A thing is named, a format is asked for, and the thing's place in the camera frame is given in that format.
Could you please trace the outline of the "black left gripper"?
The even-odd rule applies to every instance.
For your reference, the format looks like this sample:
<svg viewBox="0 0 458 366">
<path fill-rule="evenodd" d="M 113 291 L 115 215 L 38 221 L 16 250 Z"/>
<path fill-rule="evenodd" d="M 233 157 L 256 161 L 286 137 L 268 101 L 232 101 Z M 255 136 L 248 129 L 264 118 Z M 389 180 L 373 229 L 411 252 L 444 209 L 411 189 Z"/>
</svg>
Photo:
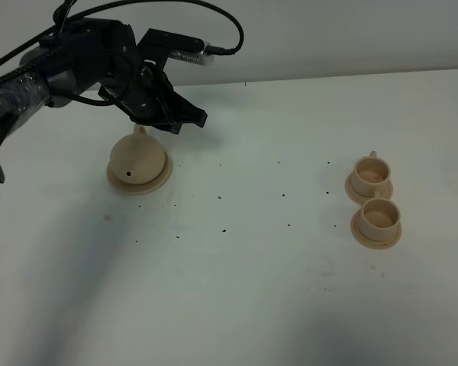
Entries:
<svg viewBox="0 0 458 366">
<path fill-rule="evenodd" d="M 187 100 L 179 103 L 177 111 L 169 106 L 175 92 L 164 72 L 165 65 L 165 59 L 147 59 L 135 63 L 134 74 L 130 74 L 127 62 L 113 59 L 108 74 L 100 81 L 98 95 L 104 101 L 112 101 L 127 88 L 127 94 L 115 106 L 139 125 L 170 133 L 179 133 L 182 124 L 203 127 L 208 115 L 201 108 Z"/>
</svg>

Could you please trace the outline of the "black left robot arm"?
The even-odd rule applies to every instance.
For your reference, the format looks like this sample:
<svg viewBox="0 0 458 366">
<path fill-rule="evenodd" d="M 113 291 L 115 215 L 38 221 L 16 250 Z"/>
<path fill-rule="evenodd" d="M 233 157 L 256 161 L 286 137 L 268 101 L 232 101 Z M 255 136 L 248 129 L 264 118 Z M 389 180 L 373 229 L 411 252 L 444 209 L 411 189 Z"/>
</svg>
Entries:
<svg viewBox="0 0 458 366">
<path fill-rule="evenodd" d="M 207 46 L 154 29 L 137 42 L 130 26 L 94 18 L 66 25 L 59 37 L 42 36 L 20 68 L 0 81 L 0 146 L 42 107 L 71 101 L 114 105 L 136 124 L 173 134 L 183 124 L 203 127 L 206 112 L 174 91 L 163 68 L 169 58 L 202 64 Z"/>
</svg>

